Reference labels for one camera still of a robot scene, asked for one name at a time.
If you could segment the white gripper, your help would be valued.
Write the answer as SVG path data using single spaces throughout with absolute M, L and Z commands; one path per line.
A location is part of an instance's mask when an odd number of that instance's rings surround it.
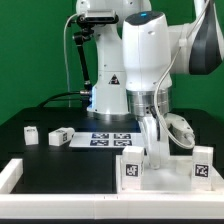
M 152 115 L 139 121 L 150 167 L 154 170 L 162 166 L 162 160 L 169 158 L 169 140 L 184 149 L 192 149 L 195 145 L 193 130 L 183 117 L 168 113 L 163 120 L 164 126 Z

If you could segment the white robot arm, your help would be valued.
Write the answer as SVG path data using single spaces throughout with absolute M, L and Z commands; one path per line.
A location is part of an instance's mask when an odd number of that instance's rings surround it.
M 89 114 L 139 122 L 149 164 L 168 160 L 169 143 L 195 146 L 186 120 L 169 110 L 172 74 L 207 75 L 224 60 L 224 36 L 215 0 L 194 0 L 196 19 L 170 26 L 149 0 L 77 0 L 83 42 L 97 45 L 98 80 Z

